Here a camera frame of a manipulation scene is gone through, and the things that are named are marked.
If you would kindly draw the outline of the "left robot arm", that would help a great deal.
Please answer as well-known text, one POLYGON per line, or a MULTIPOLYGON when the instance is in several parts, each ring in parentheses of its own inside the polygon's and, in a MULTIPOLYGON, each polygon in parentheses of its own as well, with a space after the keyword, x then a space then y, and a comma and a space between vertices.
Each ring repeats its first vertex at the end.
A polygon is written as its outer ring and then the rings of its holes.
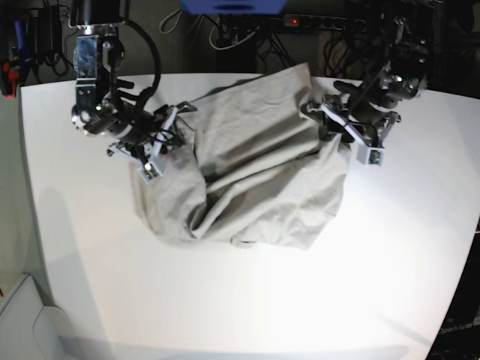
POLYGON ((395 107, 427 87, 435 7, 432 1, 350 1, 347 9, 348 23, 364 20, 366 28, 349 30, 346 44, 354 55, 340 69, 360 62, 361 83, 337 80, 336 95, 311 100, 301 111, 317 117, 330 134, 378 149, 401 122, 395 107))

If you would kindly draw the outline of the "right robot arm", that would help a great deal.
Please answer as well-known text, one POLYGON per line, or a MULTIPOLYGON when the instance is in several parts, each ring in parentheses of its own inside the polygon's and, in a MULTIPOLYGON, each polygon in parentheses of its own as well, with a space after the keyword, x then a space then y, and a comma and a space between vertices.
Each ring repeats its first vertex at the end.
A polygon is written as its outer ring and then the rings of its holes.
POLYGON ((73 1, 69 25, 82 33, 76 39, 73 66, 76 71, 76 103, 72 108, 75 128, 86 136, 109 136, 115 142, 108 155, 127 155, 145 172, 161 171, 161 155, 181 146, 175 132, 180 113, 195 107, 183 102, 145 110, 161 81, 161 56, 151 36, 130 18, 129 1, 73 1), (119 78, 125 48, 119 37, 120 26, 133 30, 146 42, 154 65, 152 84, 132 94, 132 82, 119 78))

